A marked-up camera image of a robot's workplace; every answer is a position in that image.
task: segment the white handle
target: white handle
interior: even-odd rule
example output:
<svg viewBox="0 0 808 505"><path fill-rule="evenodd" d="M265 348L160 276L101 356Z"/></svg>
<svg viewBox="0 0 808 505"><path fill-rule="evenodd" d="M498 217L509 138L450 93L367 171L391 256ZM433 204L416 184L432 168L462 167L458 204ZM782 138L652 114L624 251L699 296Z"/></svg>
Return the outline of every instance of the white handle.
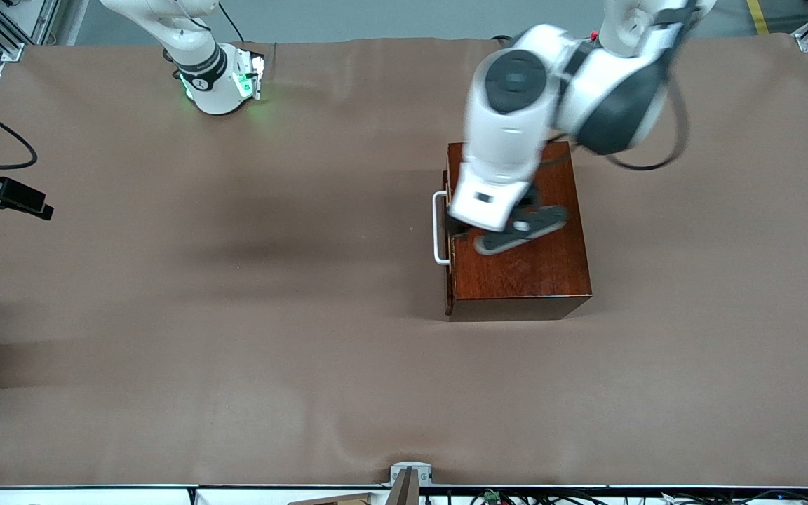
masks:
<svg viewBox="0 0 808 505"><path fill-rule="evenodd" d="M436 191L435 194L432 195L432 237L435 242L432 244L432 253L436 256L436 263L439 265L450 265L451 260L449 258L442 258L439 255L439 242L438 242L438 197L446 197L448 192L446 191Z"/></svg>

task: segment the wooden box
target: wooden box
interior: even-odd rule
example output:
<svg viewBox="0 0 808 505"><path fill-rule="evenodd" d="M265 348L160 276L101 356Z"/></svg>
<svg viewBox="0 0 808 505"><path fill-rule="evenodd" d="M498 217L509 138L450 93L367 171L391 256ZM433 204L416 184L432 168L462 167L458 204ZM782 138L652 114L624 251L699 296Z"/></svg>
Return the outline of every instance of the wooden box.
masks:
<svg viewBox="0 0 808 505"><path fill-rule="evenodd" d="M548 144L535 185L542 205L562 205L567 224L498 255L481 255L473 245L480 230L453 237L445 230L447 253L445 313L452 321L561 319L591 297L591 278L581 233L570 144ZM450 202L457 185L462 144L449 144L445 190Z"/></svg>

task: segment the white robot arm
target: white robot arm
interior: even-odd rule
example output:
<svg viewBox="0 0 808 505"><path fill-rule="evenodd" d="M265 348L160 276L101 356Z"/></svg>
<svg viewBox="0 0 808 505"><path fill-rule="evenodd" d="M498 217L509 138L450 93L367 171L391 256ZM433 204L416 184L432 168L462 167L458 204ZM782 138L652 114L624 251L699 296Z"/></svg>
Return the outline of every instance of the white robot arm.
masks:
<svg viewBox="0 0 808 505"><path fill-rule="evenodd" d="M513 210L532 186L551 128L598 154L647 137L687 31L715 0L608 0L599 41L539 25L480 64L469 89L465 148L448 214L488 230L494 255L565 224L562 208Z"/></svg>
<svg viewBox="0 0 808 505"><path fill-rule="evenodd" d="M227 114L249 98L260 98L263 55L216 43L199 19L218 9L217 0L101 1L161 42L180 70L186 95L201 111Z"/></svg>

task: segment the yellow floor tape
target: yellow floor tape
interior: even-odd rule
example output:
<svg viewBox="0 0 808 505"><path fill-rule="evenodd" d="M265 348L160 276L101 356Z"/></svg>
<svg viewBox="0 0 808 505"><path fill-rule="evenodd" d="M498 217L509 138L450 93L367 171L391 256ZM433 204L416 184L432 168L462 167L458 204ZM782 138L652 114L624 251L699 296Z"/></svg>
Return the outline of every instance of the yellow floor tape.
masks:
<svg viewBox="0 0 808 505"><path fill-rule="evenodd" d="M769 33L769 26L766 26L766 18L762 15L760 0L747 0L747 8L750 9L750 16L753 16L753 25L759 35Z"/></svg>

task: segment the brown table surface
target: brown table surface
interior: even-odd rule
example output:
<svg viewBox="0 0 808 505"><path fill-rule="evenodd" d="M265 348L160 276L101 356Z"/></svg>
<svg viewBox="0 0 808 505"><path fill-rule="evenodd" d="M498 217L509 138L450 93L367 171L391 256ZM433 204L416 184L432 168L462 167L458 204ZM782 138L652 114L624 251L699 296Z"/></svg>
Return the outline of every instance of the brown table surface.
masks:
<svg viewBox="0 0 808 505"><path fill-rule="evenodd" d="M446 323L430 197L496 45L282 45L227 117L158 47L28 48L0 119L55 219L0 212L0 485L364 483L402 459L451 483L808 485L808 55L690 42L679 162L574 156L594 298ZM23 156L0 132L0 162Z"/></svg>

